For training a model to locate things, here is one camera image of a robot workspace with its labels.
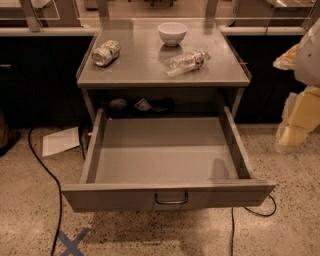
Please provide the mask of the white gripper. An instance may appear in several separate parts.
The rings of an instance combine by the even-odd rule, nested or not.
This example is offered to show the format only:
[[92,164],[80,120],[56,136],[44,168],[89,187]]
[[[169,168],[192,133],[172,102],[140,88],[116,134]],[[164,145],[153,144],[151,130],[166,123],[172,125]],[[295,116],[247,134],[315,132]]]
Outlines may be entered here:
[[[294,70],[298,45],[277,57],[273,66]],[[282,125],[276,133],[275,149],[288,154],[295,151],[320,124],[320,88],[307,86],[301,93],[290,93],[282,113]]]

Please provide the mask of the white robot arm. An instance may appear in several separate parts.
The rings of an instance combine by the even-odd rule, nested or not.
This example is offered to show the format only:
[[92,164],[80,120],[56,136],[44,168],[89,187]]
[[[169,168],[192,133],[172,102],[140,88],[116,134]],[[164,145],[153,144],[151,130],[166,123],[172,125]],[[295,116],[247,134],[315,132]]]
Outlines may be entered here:
[[306,86],[299,94],[289,94],[276,133],[276,150],[291,153],[320,125],[320,18],[273,66],[293,70],[295,79]]

